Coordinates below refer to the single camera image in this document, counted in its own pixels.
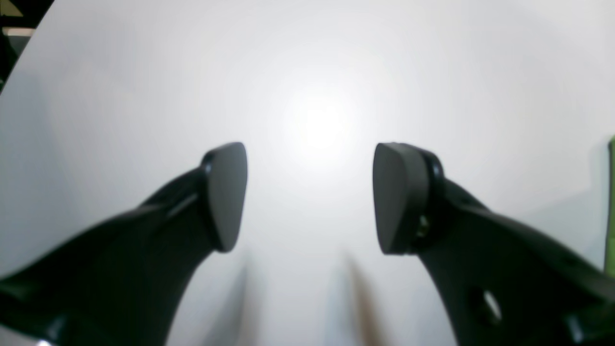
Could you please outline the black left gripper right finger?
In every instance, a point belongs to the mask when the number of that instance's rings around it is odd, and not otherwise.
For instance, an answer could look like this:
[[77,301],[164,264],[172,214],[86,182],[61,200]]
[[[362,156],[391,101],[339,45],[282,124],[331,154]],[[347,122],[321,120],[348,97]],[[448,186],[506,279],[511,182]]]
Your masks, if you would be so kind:
[[612,346],[614,280],[540,231],[496,214],[444,175],[430,151],[376,145],[376,232],[415,255],[459,346]]

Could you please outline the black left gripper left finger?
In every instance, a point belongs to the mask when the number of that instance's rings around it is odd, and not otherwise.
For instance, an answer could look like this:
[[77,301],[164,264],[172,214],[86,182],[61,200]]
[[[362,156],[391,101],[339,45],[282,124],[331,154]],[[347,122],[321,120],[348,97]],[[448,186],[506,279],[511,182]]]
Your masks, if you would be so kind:
[[212,252],[236,245],[248,178],[244,144],[201,164],[1,281],[1,324],[56,346],[163,346]]

